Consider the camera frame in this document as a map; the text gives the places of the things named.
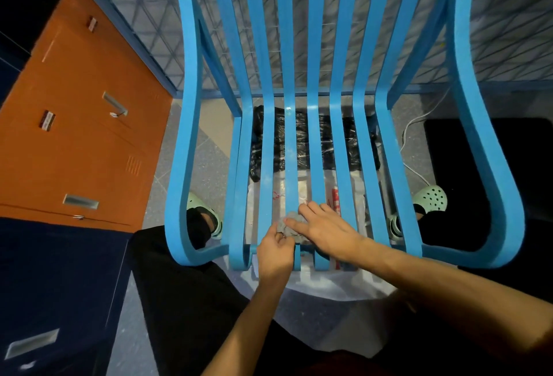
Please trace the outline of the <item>person's green clog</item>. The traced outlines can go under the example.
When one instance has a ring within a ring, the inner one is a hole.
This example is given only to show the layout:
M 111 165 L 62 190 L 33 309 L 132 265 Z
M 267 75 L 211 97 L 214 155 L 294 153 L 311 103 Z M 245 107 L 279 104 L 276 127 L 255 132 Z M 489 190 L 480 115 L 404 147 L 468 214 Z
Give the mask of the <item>person's green clog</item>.
M 448 198 L 445 191 L 437 185 L 430 185 L 418 191 L 412 198 L 415 216 L 418 222 L 426 224 L 430 219 L 437 219 L 447 211 Z M 388 217 L 390 239 L 395 243 L 404 242 L 404 233 L 398 213 Z
M 201 200 L 194 192 L 190 191 L 188 194 L 188 201 L 186 205 L 186 212 L 197 212 L 202 215 L 202 218 L 206 222 L 210 230 L 210 238 L 214 240 L 222 239 L 222 231 L 224 228 L 223 221 L 215 210 L 209 207 L 203 200 Z

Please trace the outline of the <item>person's right hand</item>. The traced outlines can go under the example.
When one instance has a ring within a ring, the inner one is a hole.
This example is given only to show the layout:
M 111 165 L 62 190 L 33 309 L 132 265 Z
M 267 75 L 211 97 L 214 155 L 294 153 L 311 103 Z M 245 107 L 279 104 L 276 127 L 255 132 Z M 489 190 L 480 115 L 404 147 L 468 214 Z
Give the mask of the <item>person's right hand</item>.
M 283 220 L 285 226 L 312 242 L 323 253 L 340 261 L 353 261 L 363 236 L 329 205 L 314 201 L 299 206 L 297 214 Z

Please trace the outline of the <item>black plastic bag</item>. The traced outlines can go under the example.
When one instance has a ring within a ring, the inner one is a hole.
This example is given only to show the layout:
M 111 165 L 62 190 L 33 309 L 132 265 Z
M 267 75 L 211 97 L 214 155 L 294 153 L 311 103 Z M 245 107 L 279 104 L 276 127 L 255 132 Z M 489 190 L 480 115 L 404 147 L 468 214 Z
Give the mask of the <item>black plastic bag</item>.
M 275 109 L 275 134 L 274 134 L 274 156 L 273 171 L 285 170 L 285 111 L 283 108 Z M 377 121 L 375 114 L 366 116 L 368 130 L 370 133 L 371 147 L 376 169 L 379 170 L 381 162 L 377 149 Z M 360 150 L 356 133 L 355 120 L 352 116 L 346 116 L 342 120 L 344 139 L 347 149 L 347 159 L 350 171 L 362 170 Z M 262 164 L 262 141 L 263 141 L 264 107 L 262 105 L 254 108 L 253 114 L 253 136 L 251 143 L 251 160 L 249 177 L 253 182 L 260 181 Z M 324 170 L 335 170 L 335 155 L 329 115 L 319 115 L 321 134 L 321 156 Z M 298 170 L 310 169 L 310 144 L 308 141 L 308 115 L 306 109 L 296 111 L 296 152 L 298 157 Z

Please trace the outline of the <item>person's left forearm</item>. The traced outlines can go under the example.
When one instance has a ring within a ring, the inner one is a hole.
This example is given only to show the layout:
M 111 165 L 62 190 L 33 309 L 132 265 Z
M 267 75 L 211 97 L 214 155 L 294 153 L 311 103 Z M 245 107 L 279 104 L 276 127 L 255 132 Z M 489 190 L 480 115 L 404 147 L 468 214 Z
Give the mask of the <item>person's left forearm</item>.
M 250 302 L 201 376 L 253 376 L 288 278 L 260 276 Z

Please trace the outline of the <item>orange locker cabinet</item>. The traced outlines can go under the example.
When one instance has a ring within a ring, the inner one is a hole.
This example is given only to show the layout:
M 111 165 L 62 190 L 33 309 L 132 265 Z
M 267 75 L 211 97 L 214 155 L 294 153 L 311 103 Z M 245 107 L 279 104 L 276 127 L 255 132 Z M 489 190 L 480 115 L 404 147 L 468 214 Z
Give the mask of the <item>orange locker cabinet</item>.
M 111 117 L 104 92 L 128 115 Z M 93 0 L 60 0 L 0 108 L 0 218 L 141 228 L 172 102 Z M 99 207 L 64 205 L 66 194 Z

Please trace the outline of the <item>blue slatted chair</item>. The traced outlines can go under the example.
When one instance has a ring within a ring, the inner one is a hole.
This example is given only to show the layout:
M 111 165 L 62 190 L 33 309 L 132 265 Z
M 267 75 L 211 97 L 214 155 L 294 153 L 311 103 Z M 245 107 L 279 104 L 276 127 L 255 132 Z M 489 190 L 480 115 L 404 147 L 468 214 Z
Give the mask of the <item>blue slatted chair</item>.
M 308 86 L 306 89 L 308 142 L 312 197 L 319 202 L 324 202 L 326 199 L 319 124 L 319 80 L 324 1 L 308 0 Z M 377 242 L 390 246 L 387 219 L 364 108 L 366 87 L 387 1 L 370 0 L 352 91 L 352 107 L 372 235 Z M 179 123 L 165 205 L 166 242 L 173 259 L 180 265 L 194 267 L 228 255 L 231 268 L 248 270 L 251 266 L 252 256 L 257 251 L 256 245 L 244 242 L 254 108 L 234 4 L 232 0 L 217 0 L 238 84 L 241 107 L 239 107 L 237 97 L 219 61 L 197 0 L 178 0 L 178 2 L 183 27 L 185 73 L 183 112 Z M 341 212 L 346 222 L 353 226 L 357 222 L 342 123 L 342 90 L 355 2 L 356 0 L 339 0 L 329 88 L 329 115 L 337 188 L 340 201 L 343 203 Z M 247 5 L 264 103 L 258 208 L 259 229 L 264 231 L 270 226 L 273 213 L 274 98 L 276 93 L 273 88 L 268 56 L 263 0 L 247 0 Z M 374 100 L 388 182 L 402 226 L 403 249 L 414 256 L 467 268 L 500 268 L 508 264 L 522 246 L 525 232 L 524 209 L 515 180 L 487 114 L 474 73 L 470 44 L 472 0 L 437 0 L 407 61 L 393 81 L 398 58 L 417 5 L 418 0 L 401 0 L 380 69 Z M 285 110 L 285 206 L 290 211 L 295 210 L 299 203 L 293 0 L 277 0 L 277 14 Z M 460 121 L 490 202 L 492 219 L 490 234 L 483 246 L 475 252 L 423 243 L 412 207 L 405 176 L 405 164 L 391 116 L 392 107 L 404 94 L 405 88 L 410 84 L 443 28 L 446 28 L 446 60 L 450 89 L 453 91 Z M 210 68 L 218 89 L 234 117 L 234 125 L 222 241 L 215 247 L 195 249 L 188 234 L 186 211 L 203 94 L 204 61 Z

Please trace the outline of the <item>person's left green clog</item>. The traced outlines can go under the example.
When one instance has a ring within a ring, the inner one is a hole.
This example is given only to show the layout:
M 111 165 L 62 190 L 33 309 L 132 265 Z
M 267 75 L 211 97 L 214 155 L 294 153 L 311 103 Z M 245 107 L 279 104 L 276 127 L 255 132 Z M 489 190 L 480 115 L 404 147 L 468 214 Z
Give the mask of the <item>person's left green clog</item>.
M 201 200 L 194 192 L 190 191 L 188 194 L 188 201 L 186 205 L 186 212 L 197 212 L 202 215 L 202 218 L 206 222 L 210 230 L 210 238 L 214 240 L 222 239 L 222 231 L 224 228 L 223 221 L 215 210 L 209 207 L 203 200 Z

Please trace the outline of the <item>person's left hand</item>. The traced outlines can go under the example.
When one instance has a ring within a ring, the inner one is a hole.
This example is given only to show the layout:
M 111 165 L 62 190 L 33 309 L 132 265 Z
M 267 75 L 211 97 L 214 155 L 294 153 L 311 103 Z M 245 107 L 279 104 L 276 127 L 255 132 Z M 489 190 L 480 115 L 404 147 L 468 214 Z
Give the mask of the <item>person's left hand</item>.
M 260 284 L 285 286 L 294 269 L 294 255 L 283 255 L 277 246 L 278 223 L 273 223 L 257 247 Z

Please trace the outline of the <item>white plastic bag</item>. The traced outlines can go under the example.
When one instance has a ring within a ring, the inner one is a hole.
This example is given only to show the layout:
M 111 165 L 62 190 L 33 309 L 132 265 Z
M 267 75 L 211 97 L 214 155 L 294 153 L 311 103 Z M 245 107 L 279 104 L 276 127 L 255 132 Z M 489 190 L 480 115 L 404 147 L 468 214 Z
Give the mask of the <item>white plastic bag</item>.
M 365 188 L 360 171 L 350 173 L 359 233 L 372 238 L 372 228 L 365 202 Z M 245 241 L 257 242 L 258 239 L 258 205 L 260 183 L 248 180 L 247 210 L 245 220 Z M 232 282 L 243 292 L 249 292 L 258 286 L 257 257 L 252 259 L 252 266 L 245 271 L 233 270 L 229 256 L 216 260 Z M 330 262 L 329 271 L 317 271 L 313 255 L 301 253 L 301 269 L 294 271 L 287 283 L 287 288 L 305 295 L 321 297 L 334 301 L 364 301 L 384 298 L 391 295 L 396 288 L 369 271 L 355 269 L 345 270 L 334 260 Z

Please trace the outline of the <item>dark blue locker cabinet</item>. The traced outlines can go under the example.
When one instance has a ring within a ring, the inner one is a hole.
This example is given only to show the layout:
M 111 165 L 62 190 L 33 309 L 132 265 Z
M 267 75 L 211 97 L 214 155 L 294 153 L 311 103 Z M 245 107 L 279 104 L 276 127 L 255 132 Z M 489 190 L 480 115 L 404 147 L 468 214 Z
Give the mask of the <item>dark blue locker cabinet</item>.
M 0 376 L 106 376 L 132 233 L 0 218 Z M 4 360 L 16 340 L 52 345 Z
M 0 0 L 0 107 L 59 0 Z

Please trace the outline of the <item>person's right forearm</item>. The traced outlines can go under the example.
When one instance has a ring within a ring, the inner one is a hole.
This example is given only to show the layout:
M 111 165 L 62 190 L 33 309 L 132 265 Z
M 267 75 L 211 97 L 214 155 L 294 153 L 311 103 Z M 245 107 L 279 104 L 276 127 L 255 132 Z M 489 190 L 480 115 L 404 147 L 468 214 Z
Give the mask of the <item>person's right forearm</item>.
M 496 358 L 553 367 L 553 304 L 478 275 L 417 258 L 367 238 L 354 260 L 405 291 Z

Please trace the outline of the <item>black floor mat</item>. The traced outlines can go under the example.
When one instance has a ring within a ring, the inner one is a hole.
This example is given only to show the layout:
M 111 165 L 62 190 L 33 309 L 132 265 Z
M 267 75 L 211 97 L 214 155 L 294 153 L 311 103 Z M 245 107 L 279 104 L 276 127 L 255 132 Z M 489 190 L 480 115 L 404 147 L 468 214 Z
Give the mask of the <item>black floor mat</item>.
M 492 119 L 528 219 L 553 223 L 553 123 L 544 118 Z M 489 217 L 489 201 L 458 119 L 431 119 L 424 124 L 436 183 L 449 198 L 448 210 Z

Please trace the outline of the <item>person's right green clog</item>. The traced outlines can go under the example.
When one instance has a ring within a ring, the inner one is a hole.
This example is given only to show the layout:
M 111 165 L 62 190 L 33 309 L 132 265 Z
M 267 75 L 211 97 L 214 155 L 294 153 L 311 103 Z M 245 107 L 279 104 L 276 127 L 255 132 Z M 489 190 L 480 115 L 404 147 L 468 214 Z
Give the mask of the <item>person's right green clog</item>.
M 437 219 L 447 211 L 448 198 L 445 191 L 437 185 L 430 185 L 418 191 L 412 198 L 415 216 L 418 222 L 426 224 L 430 219 Z M 404 242 L 404 233 L 398 213 L 388 217 L 390 239 L 395 243 Z

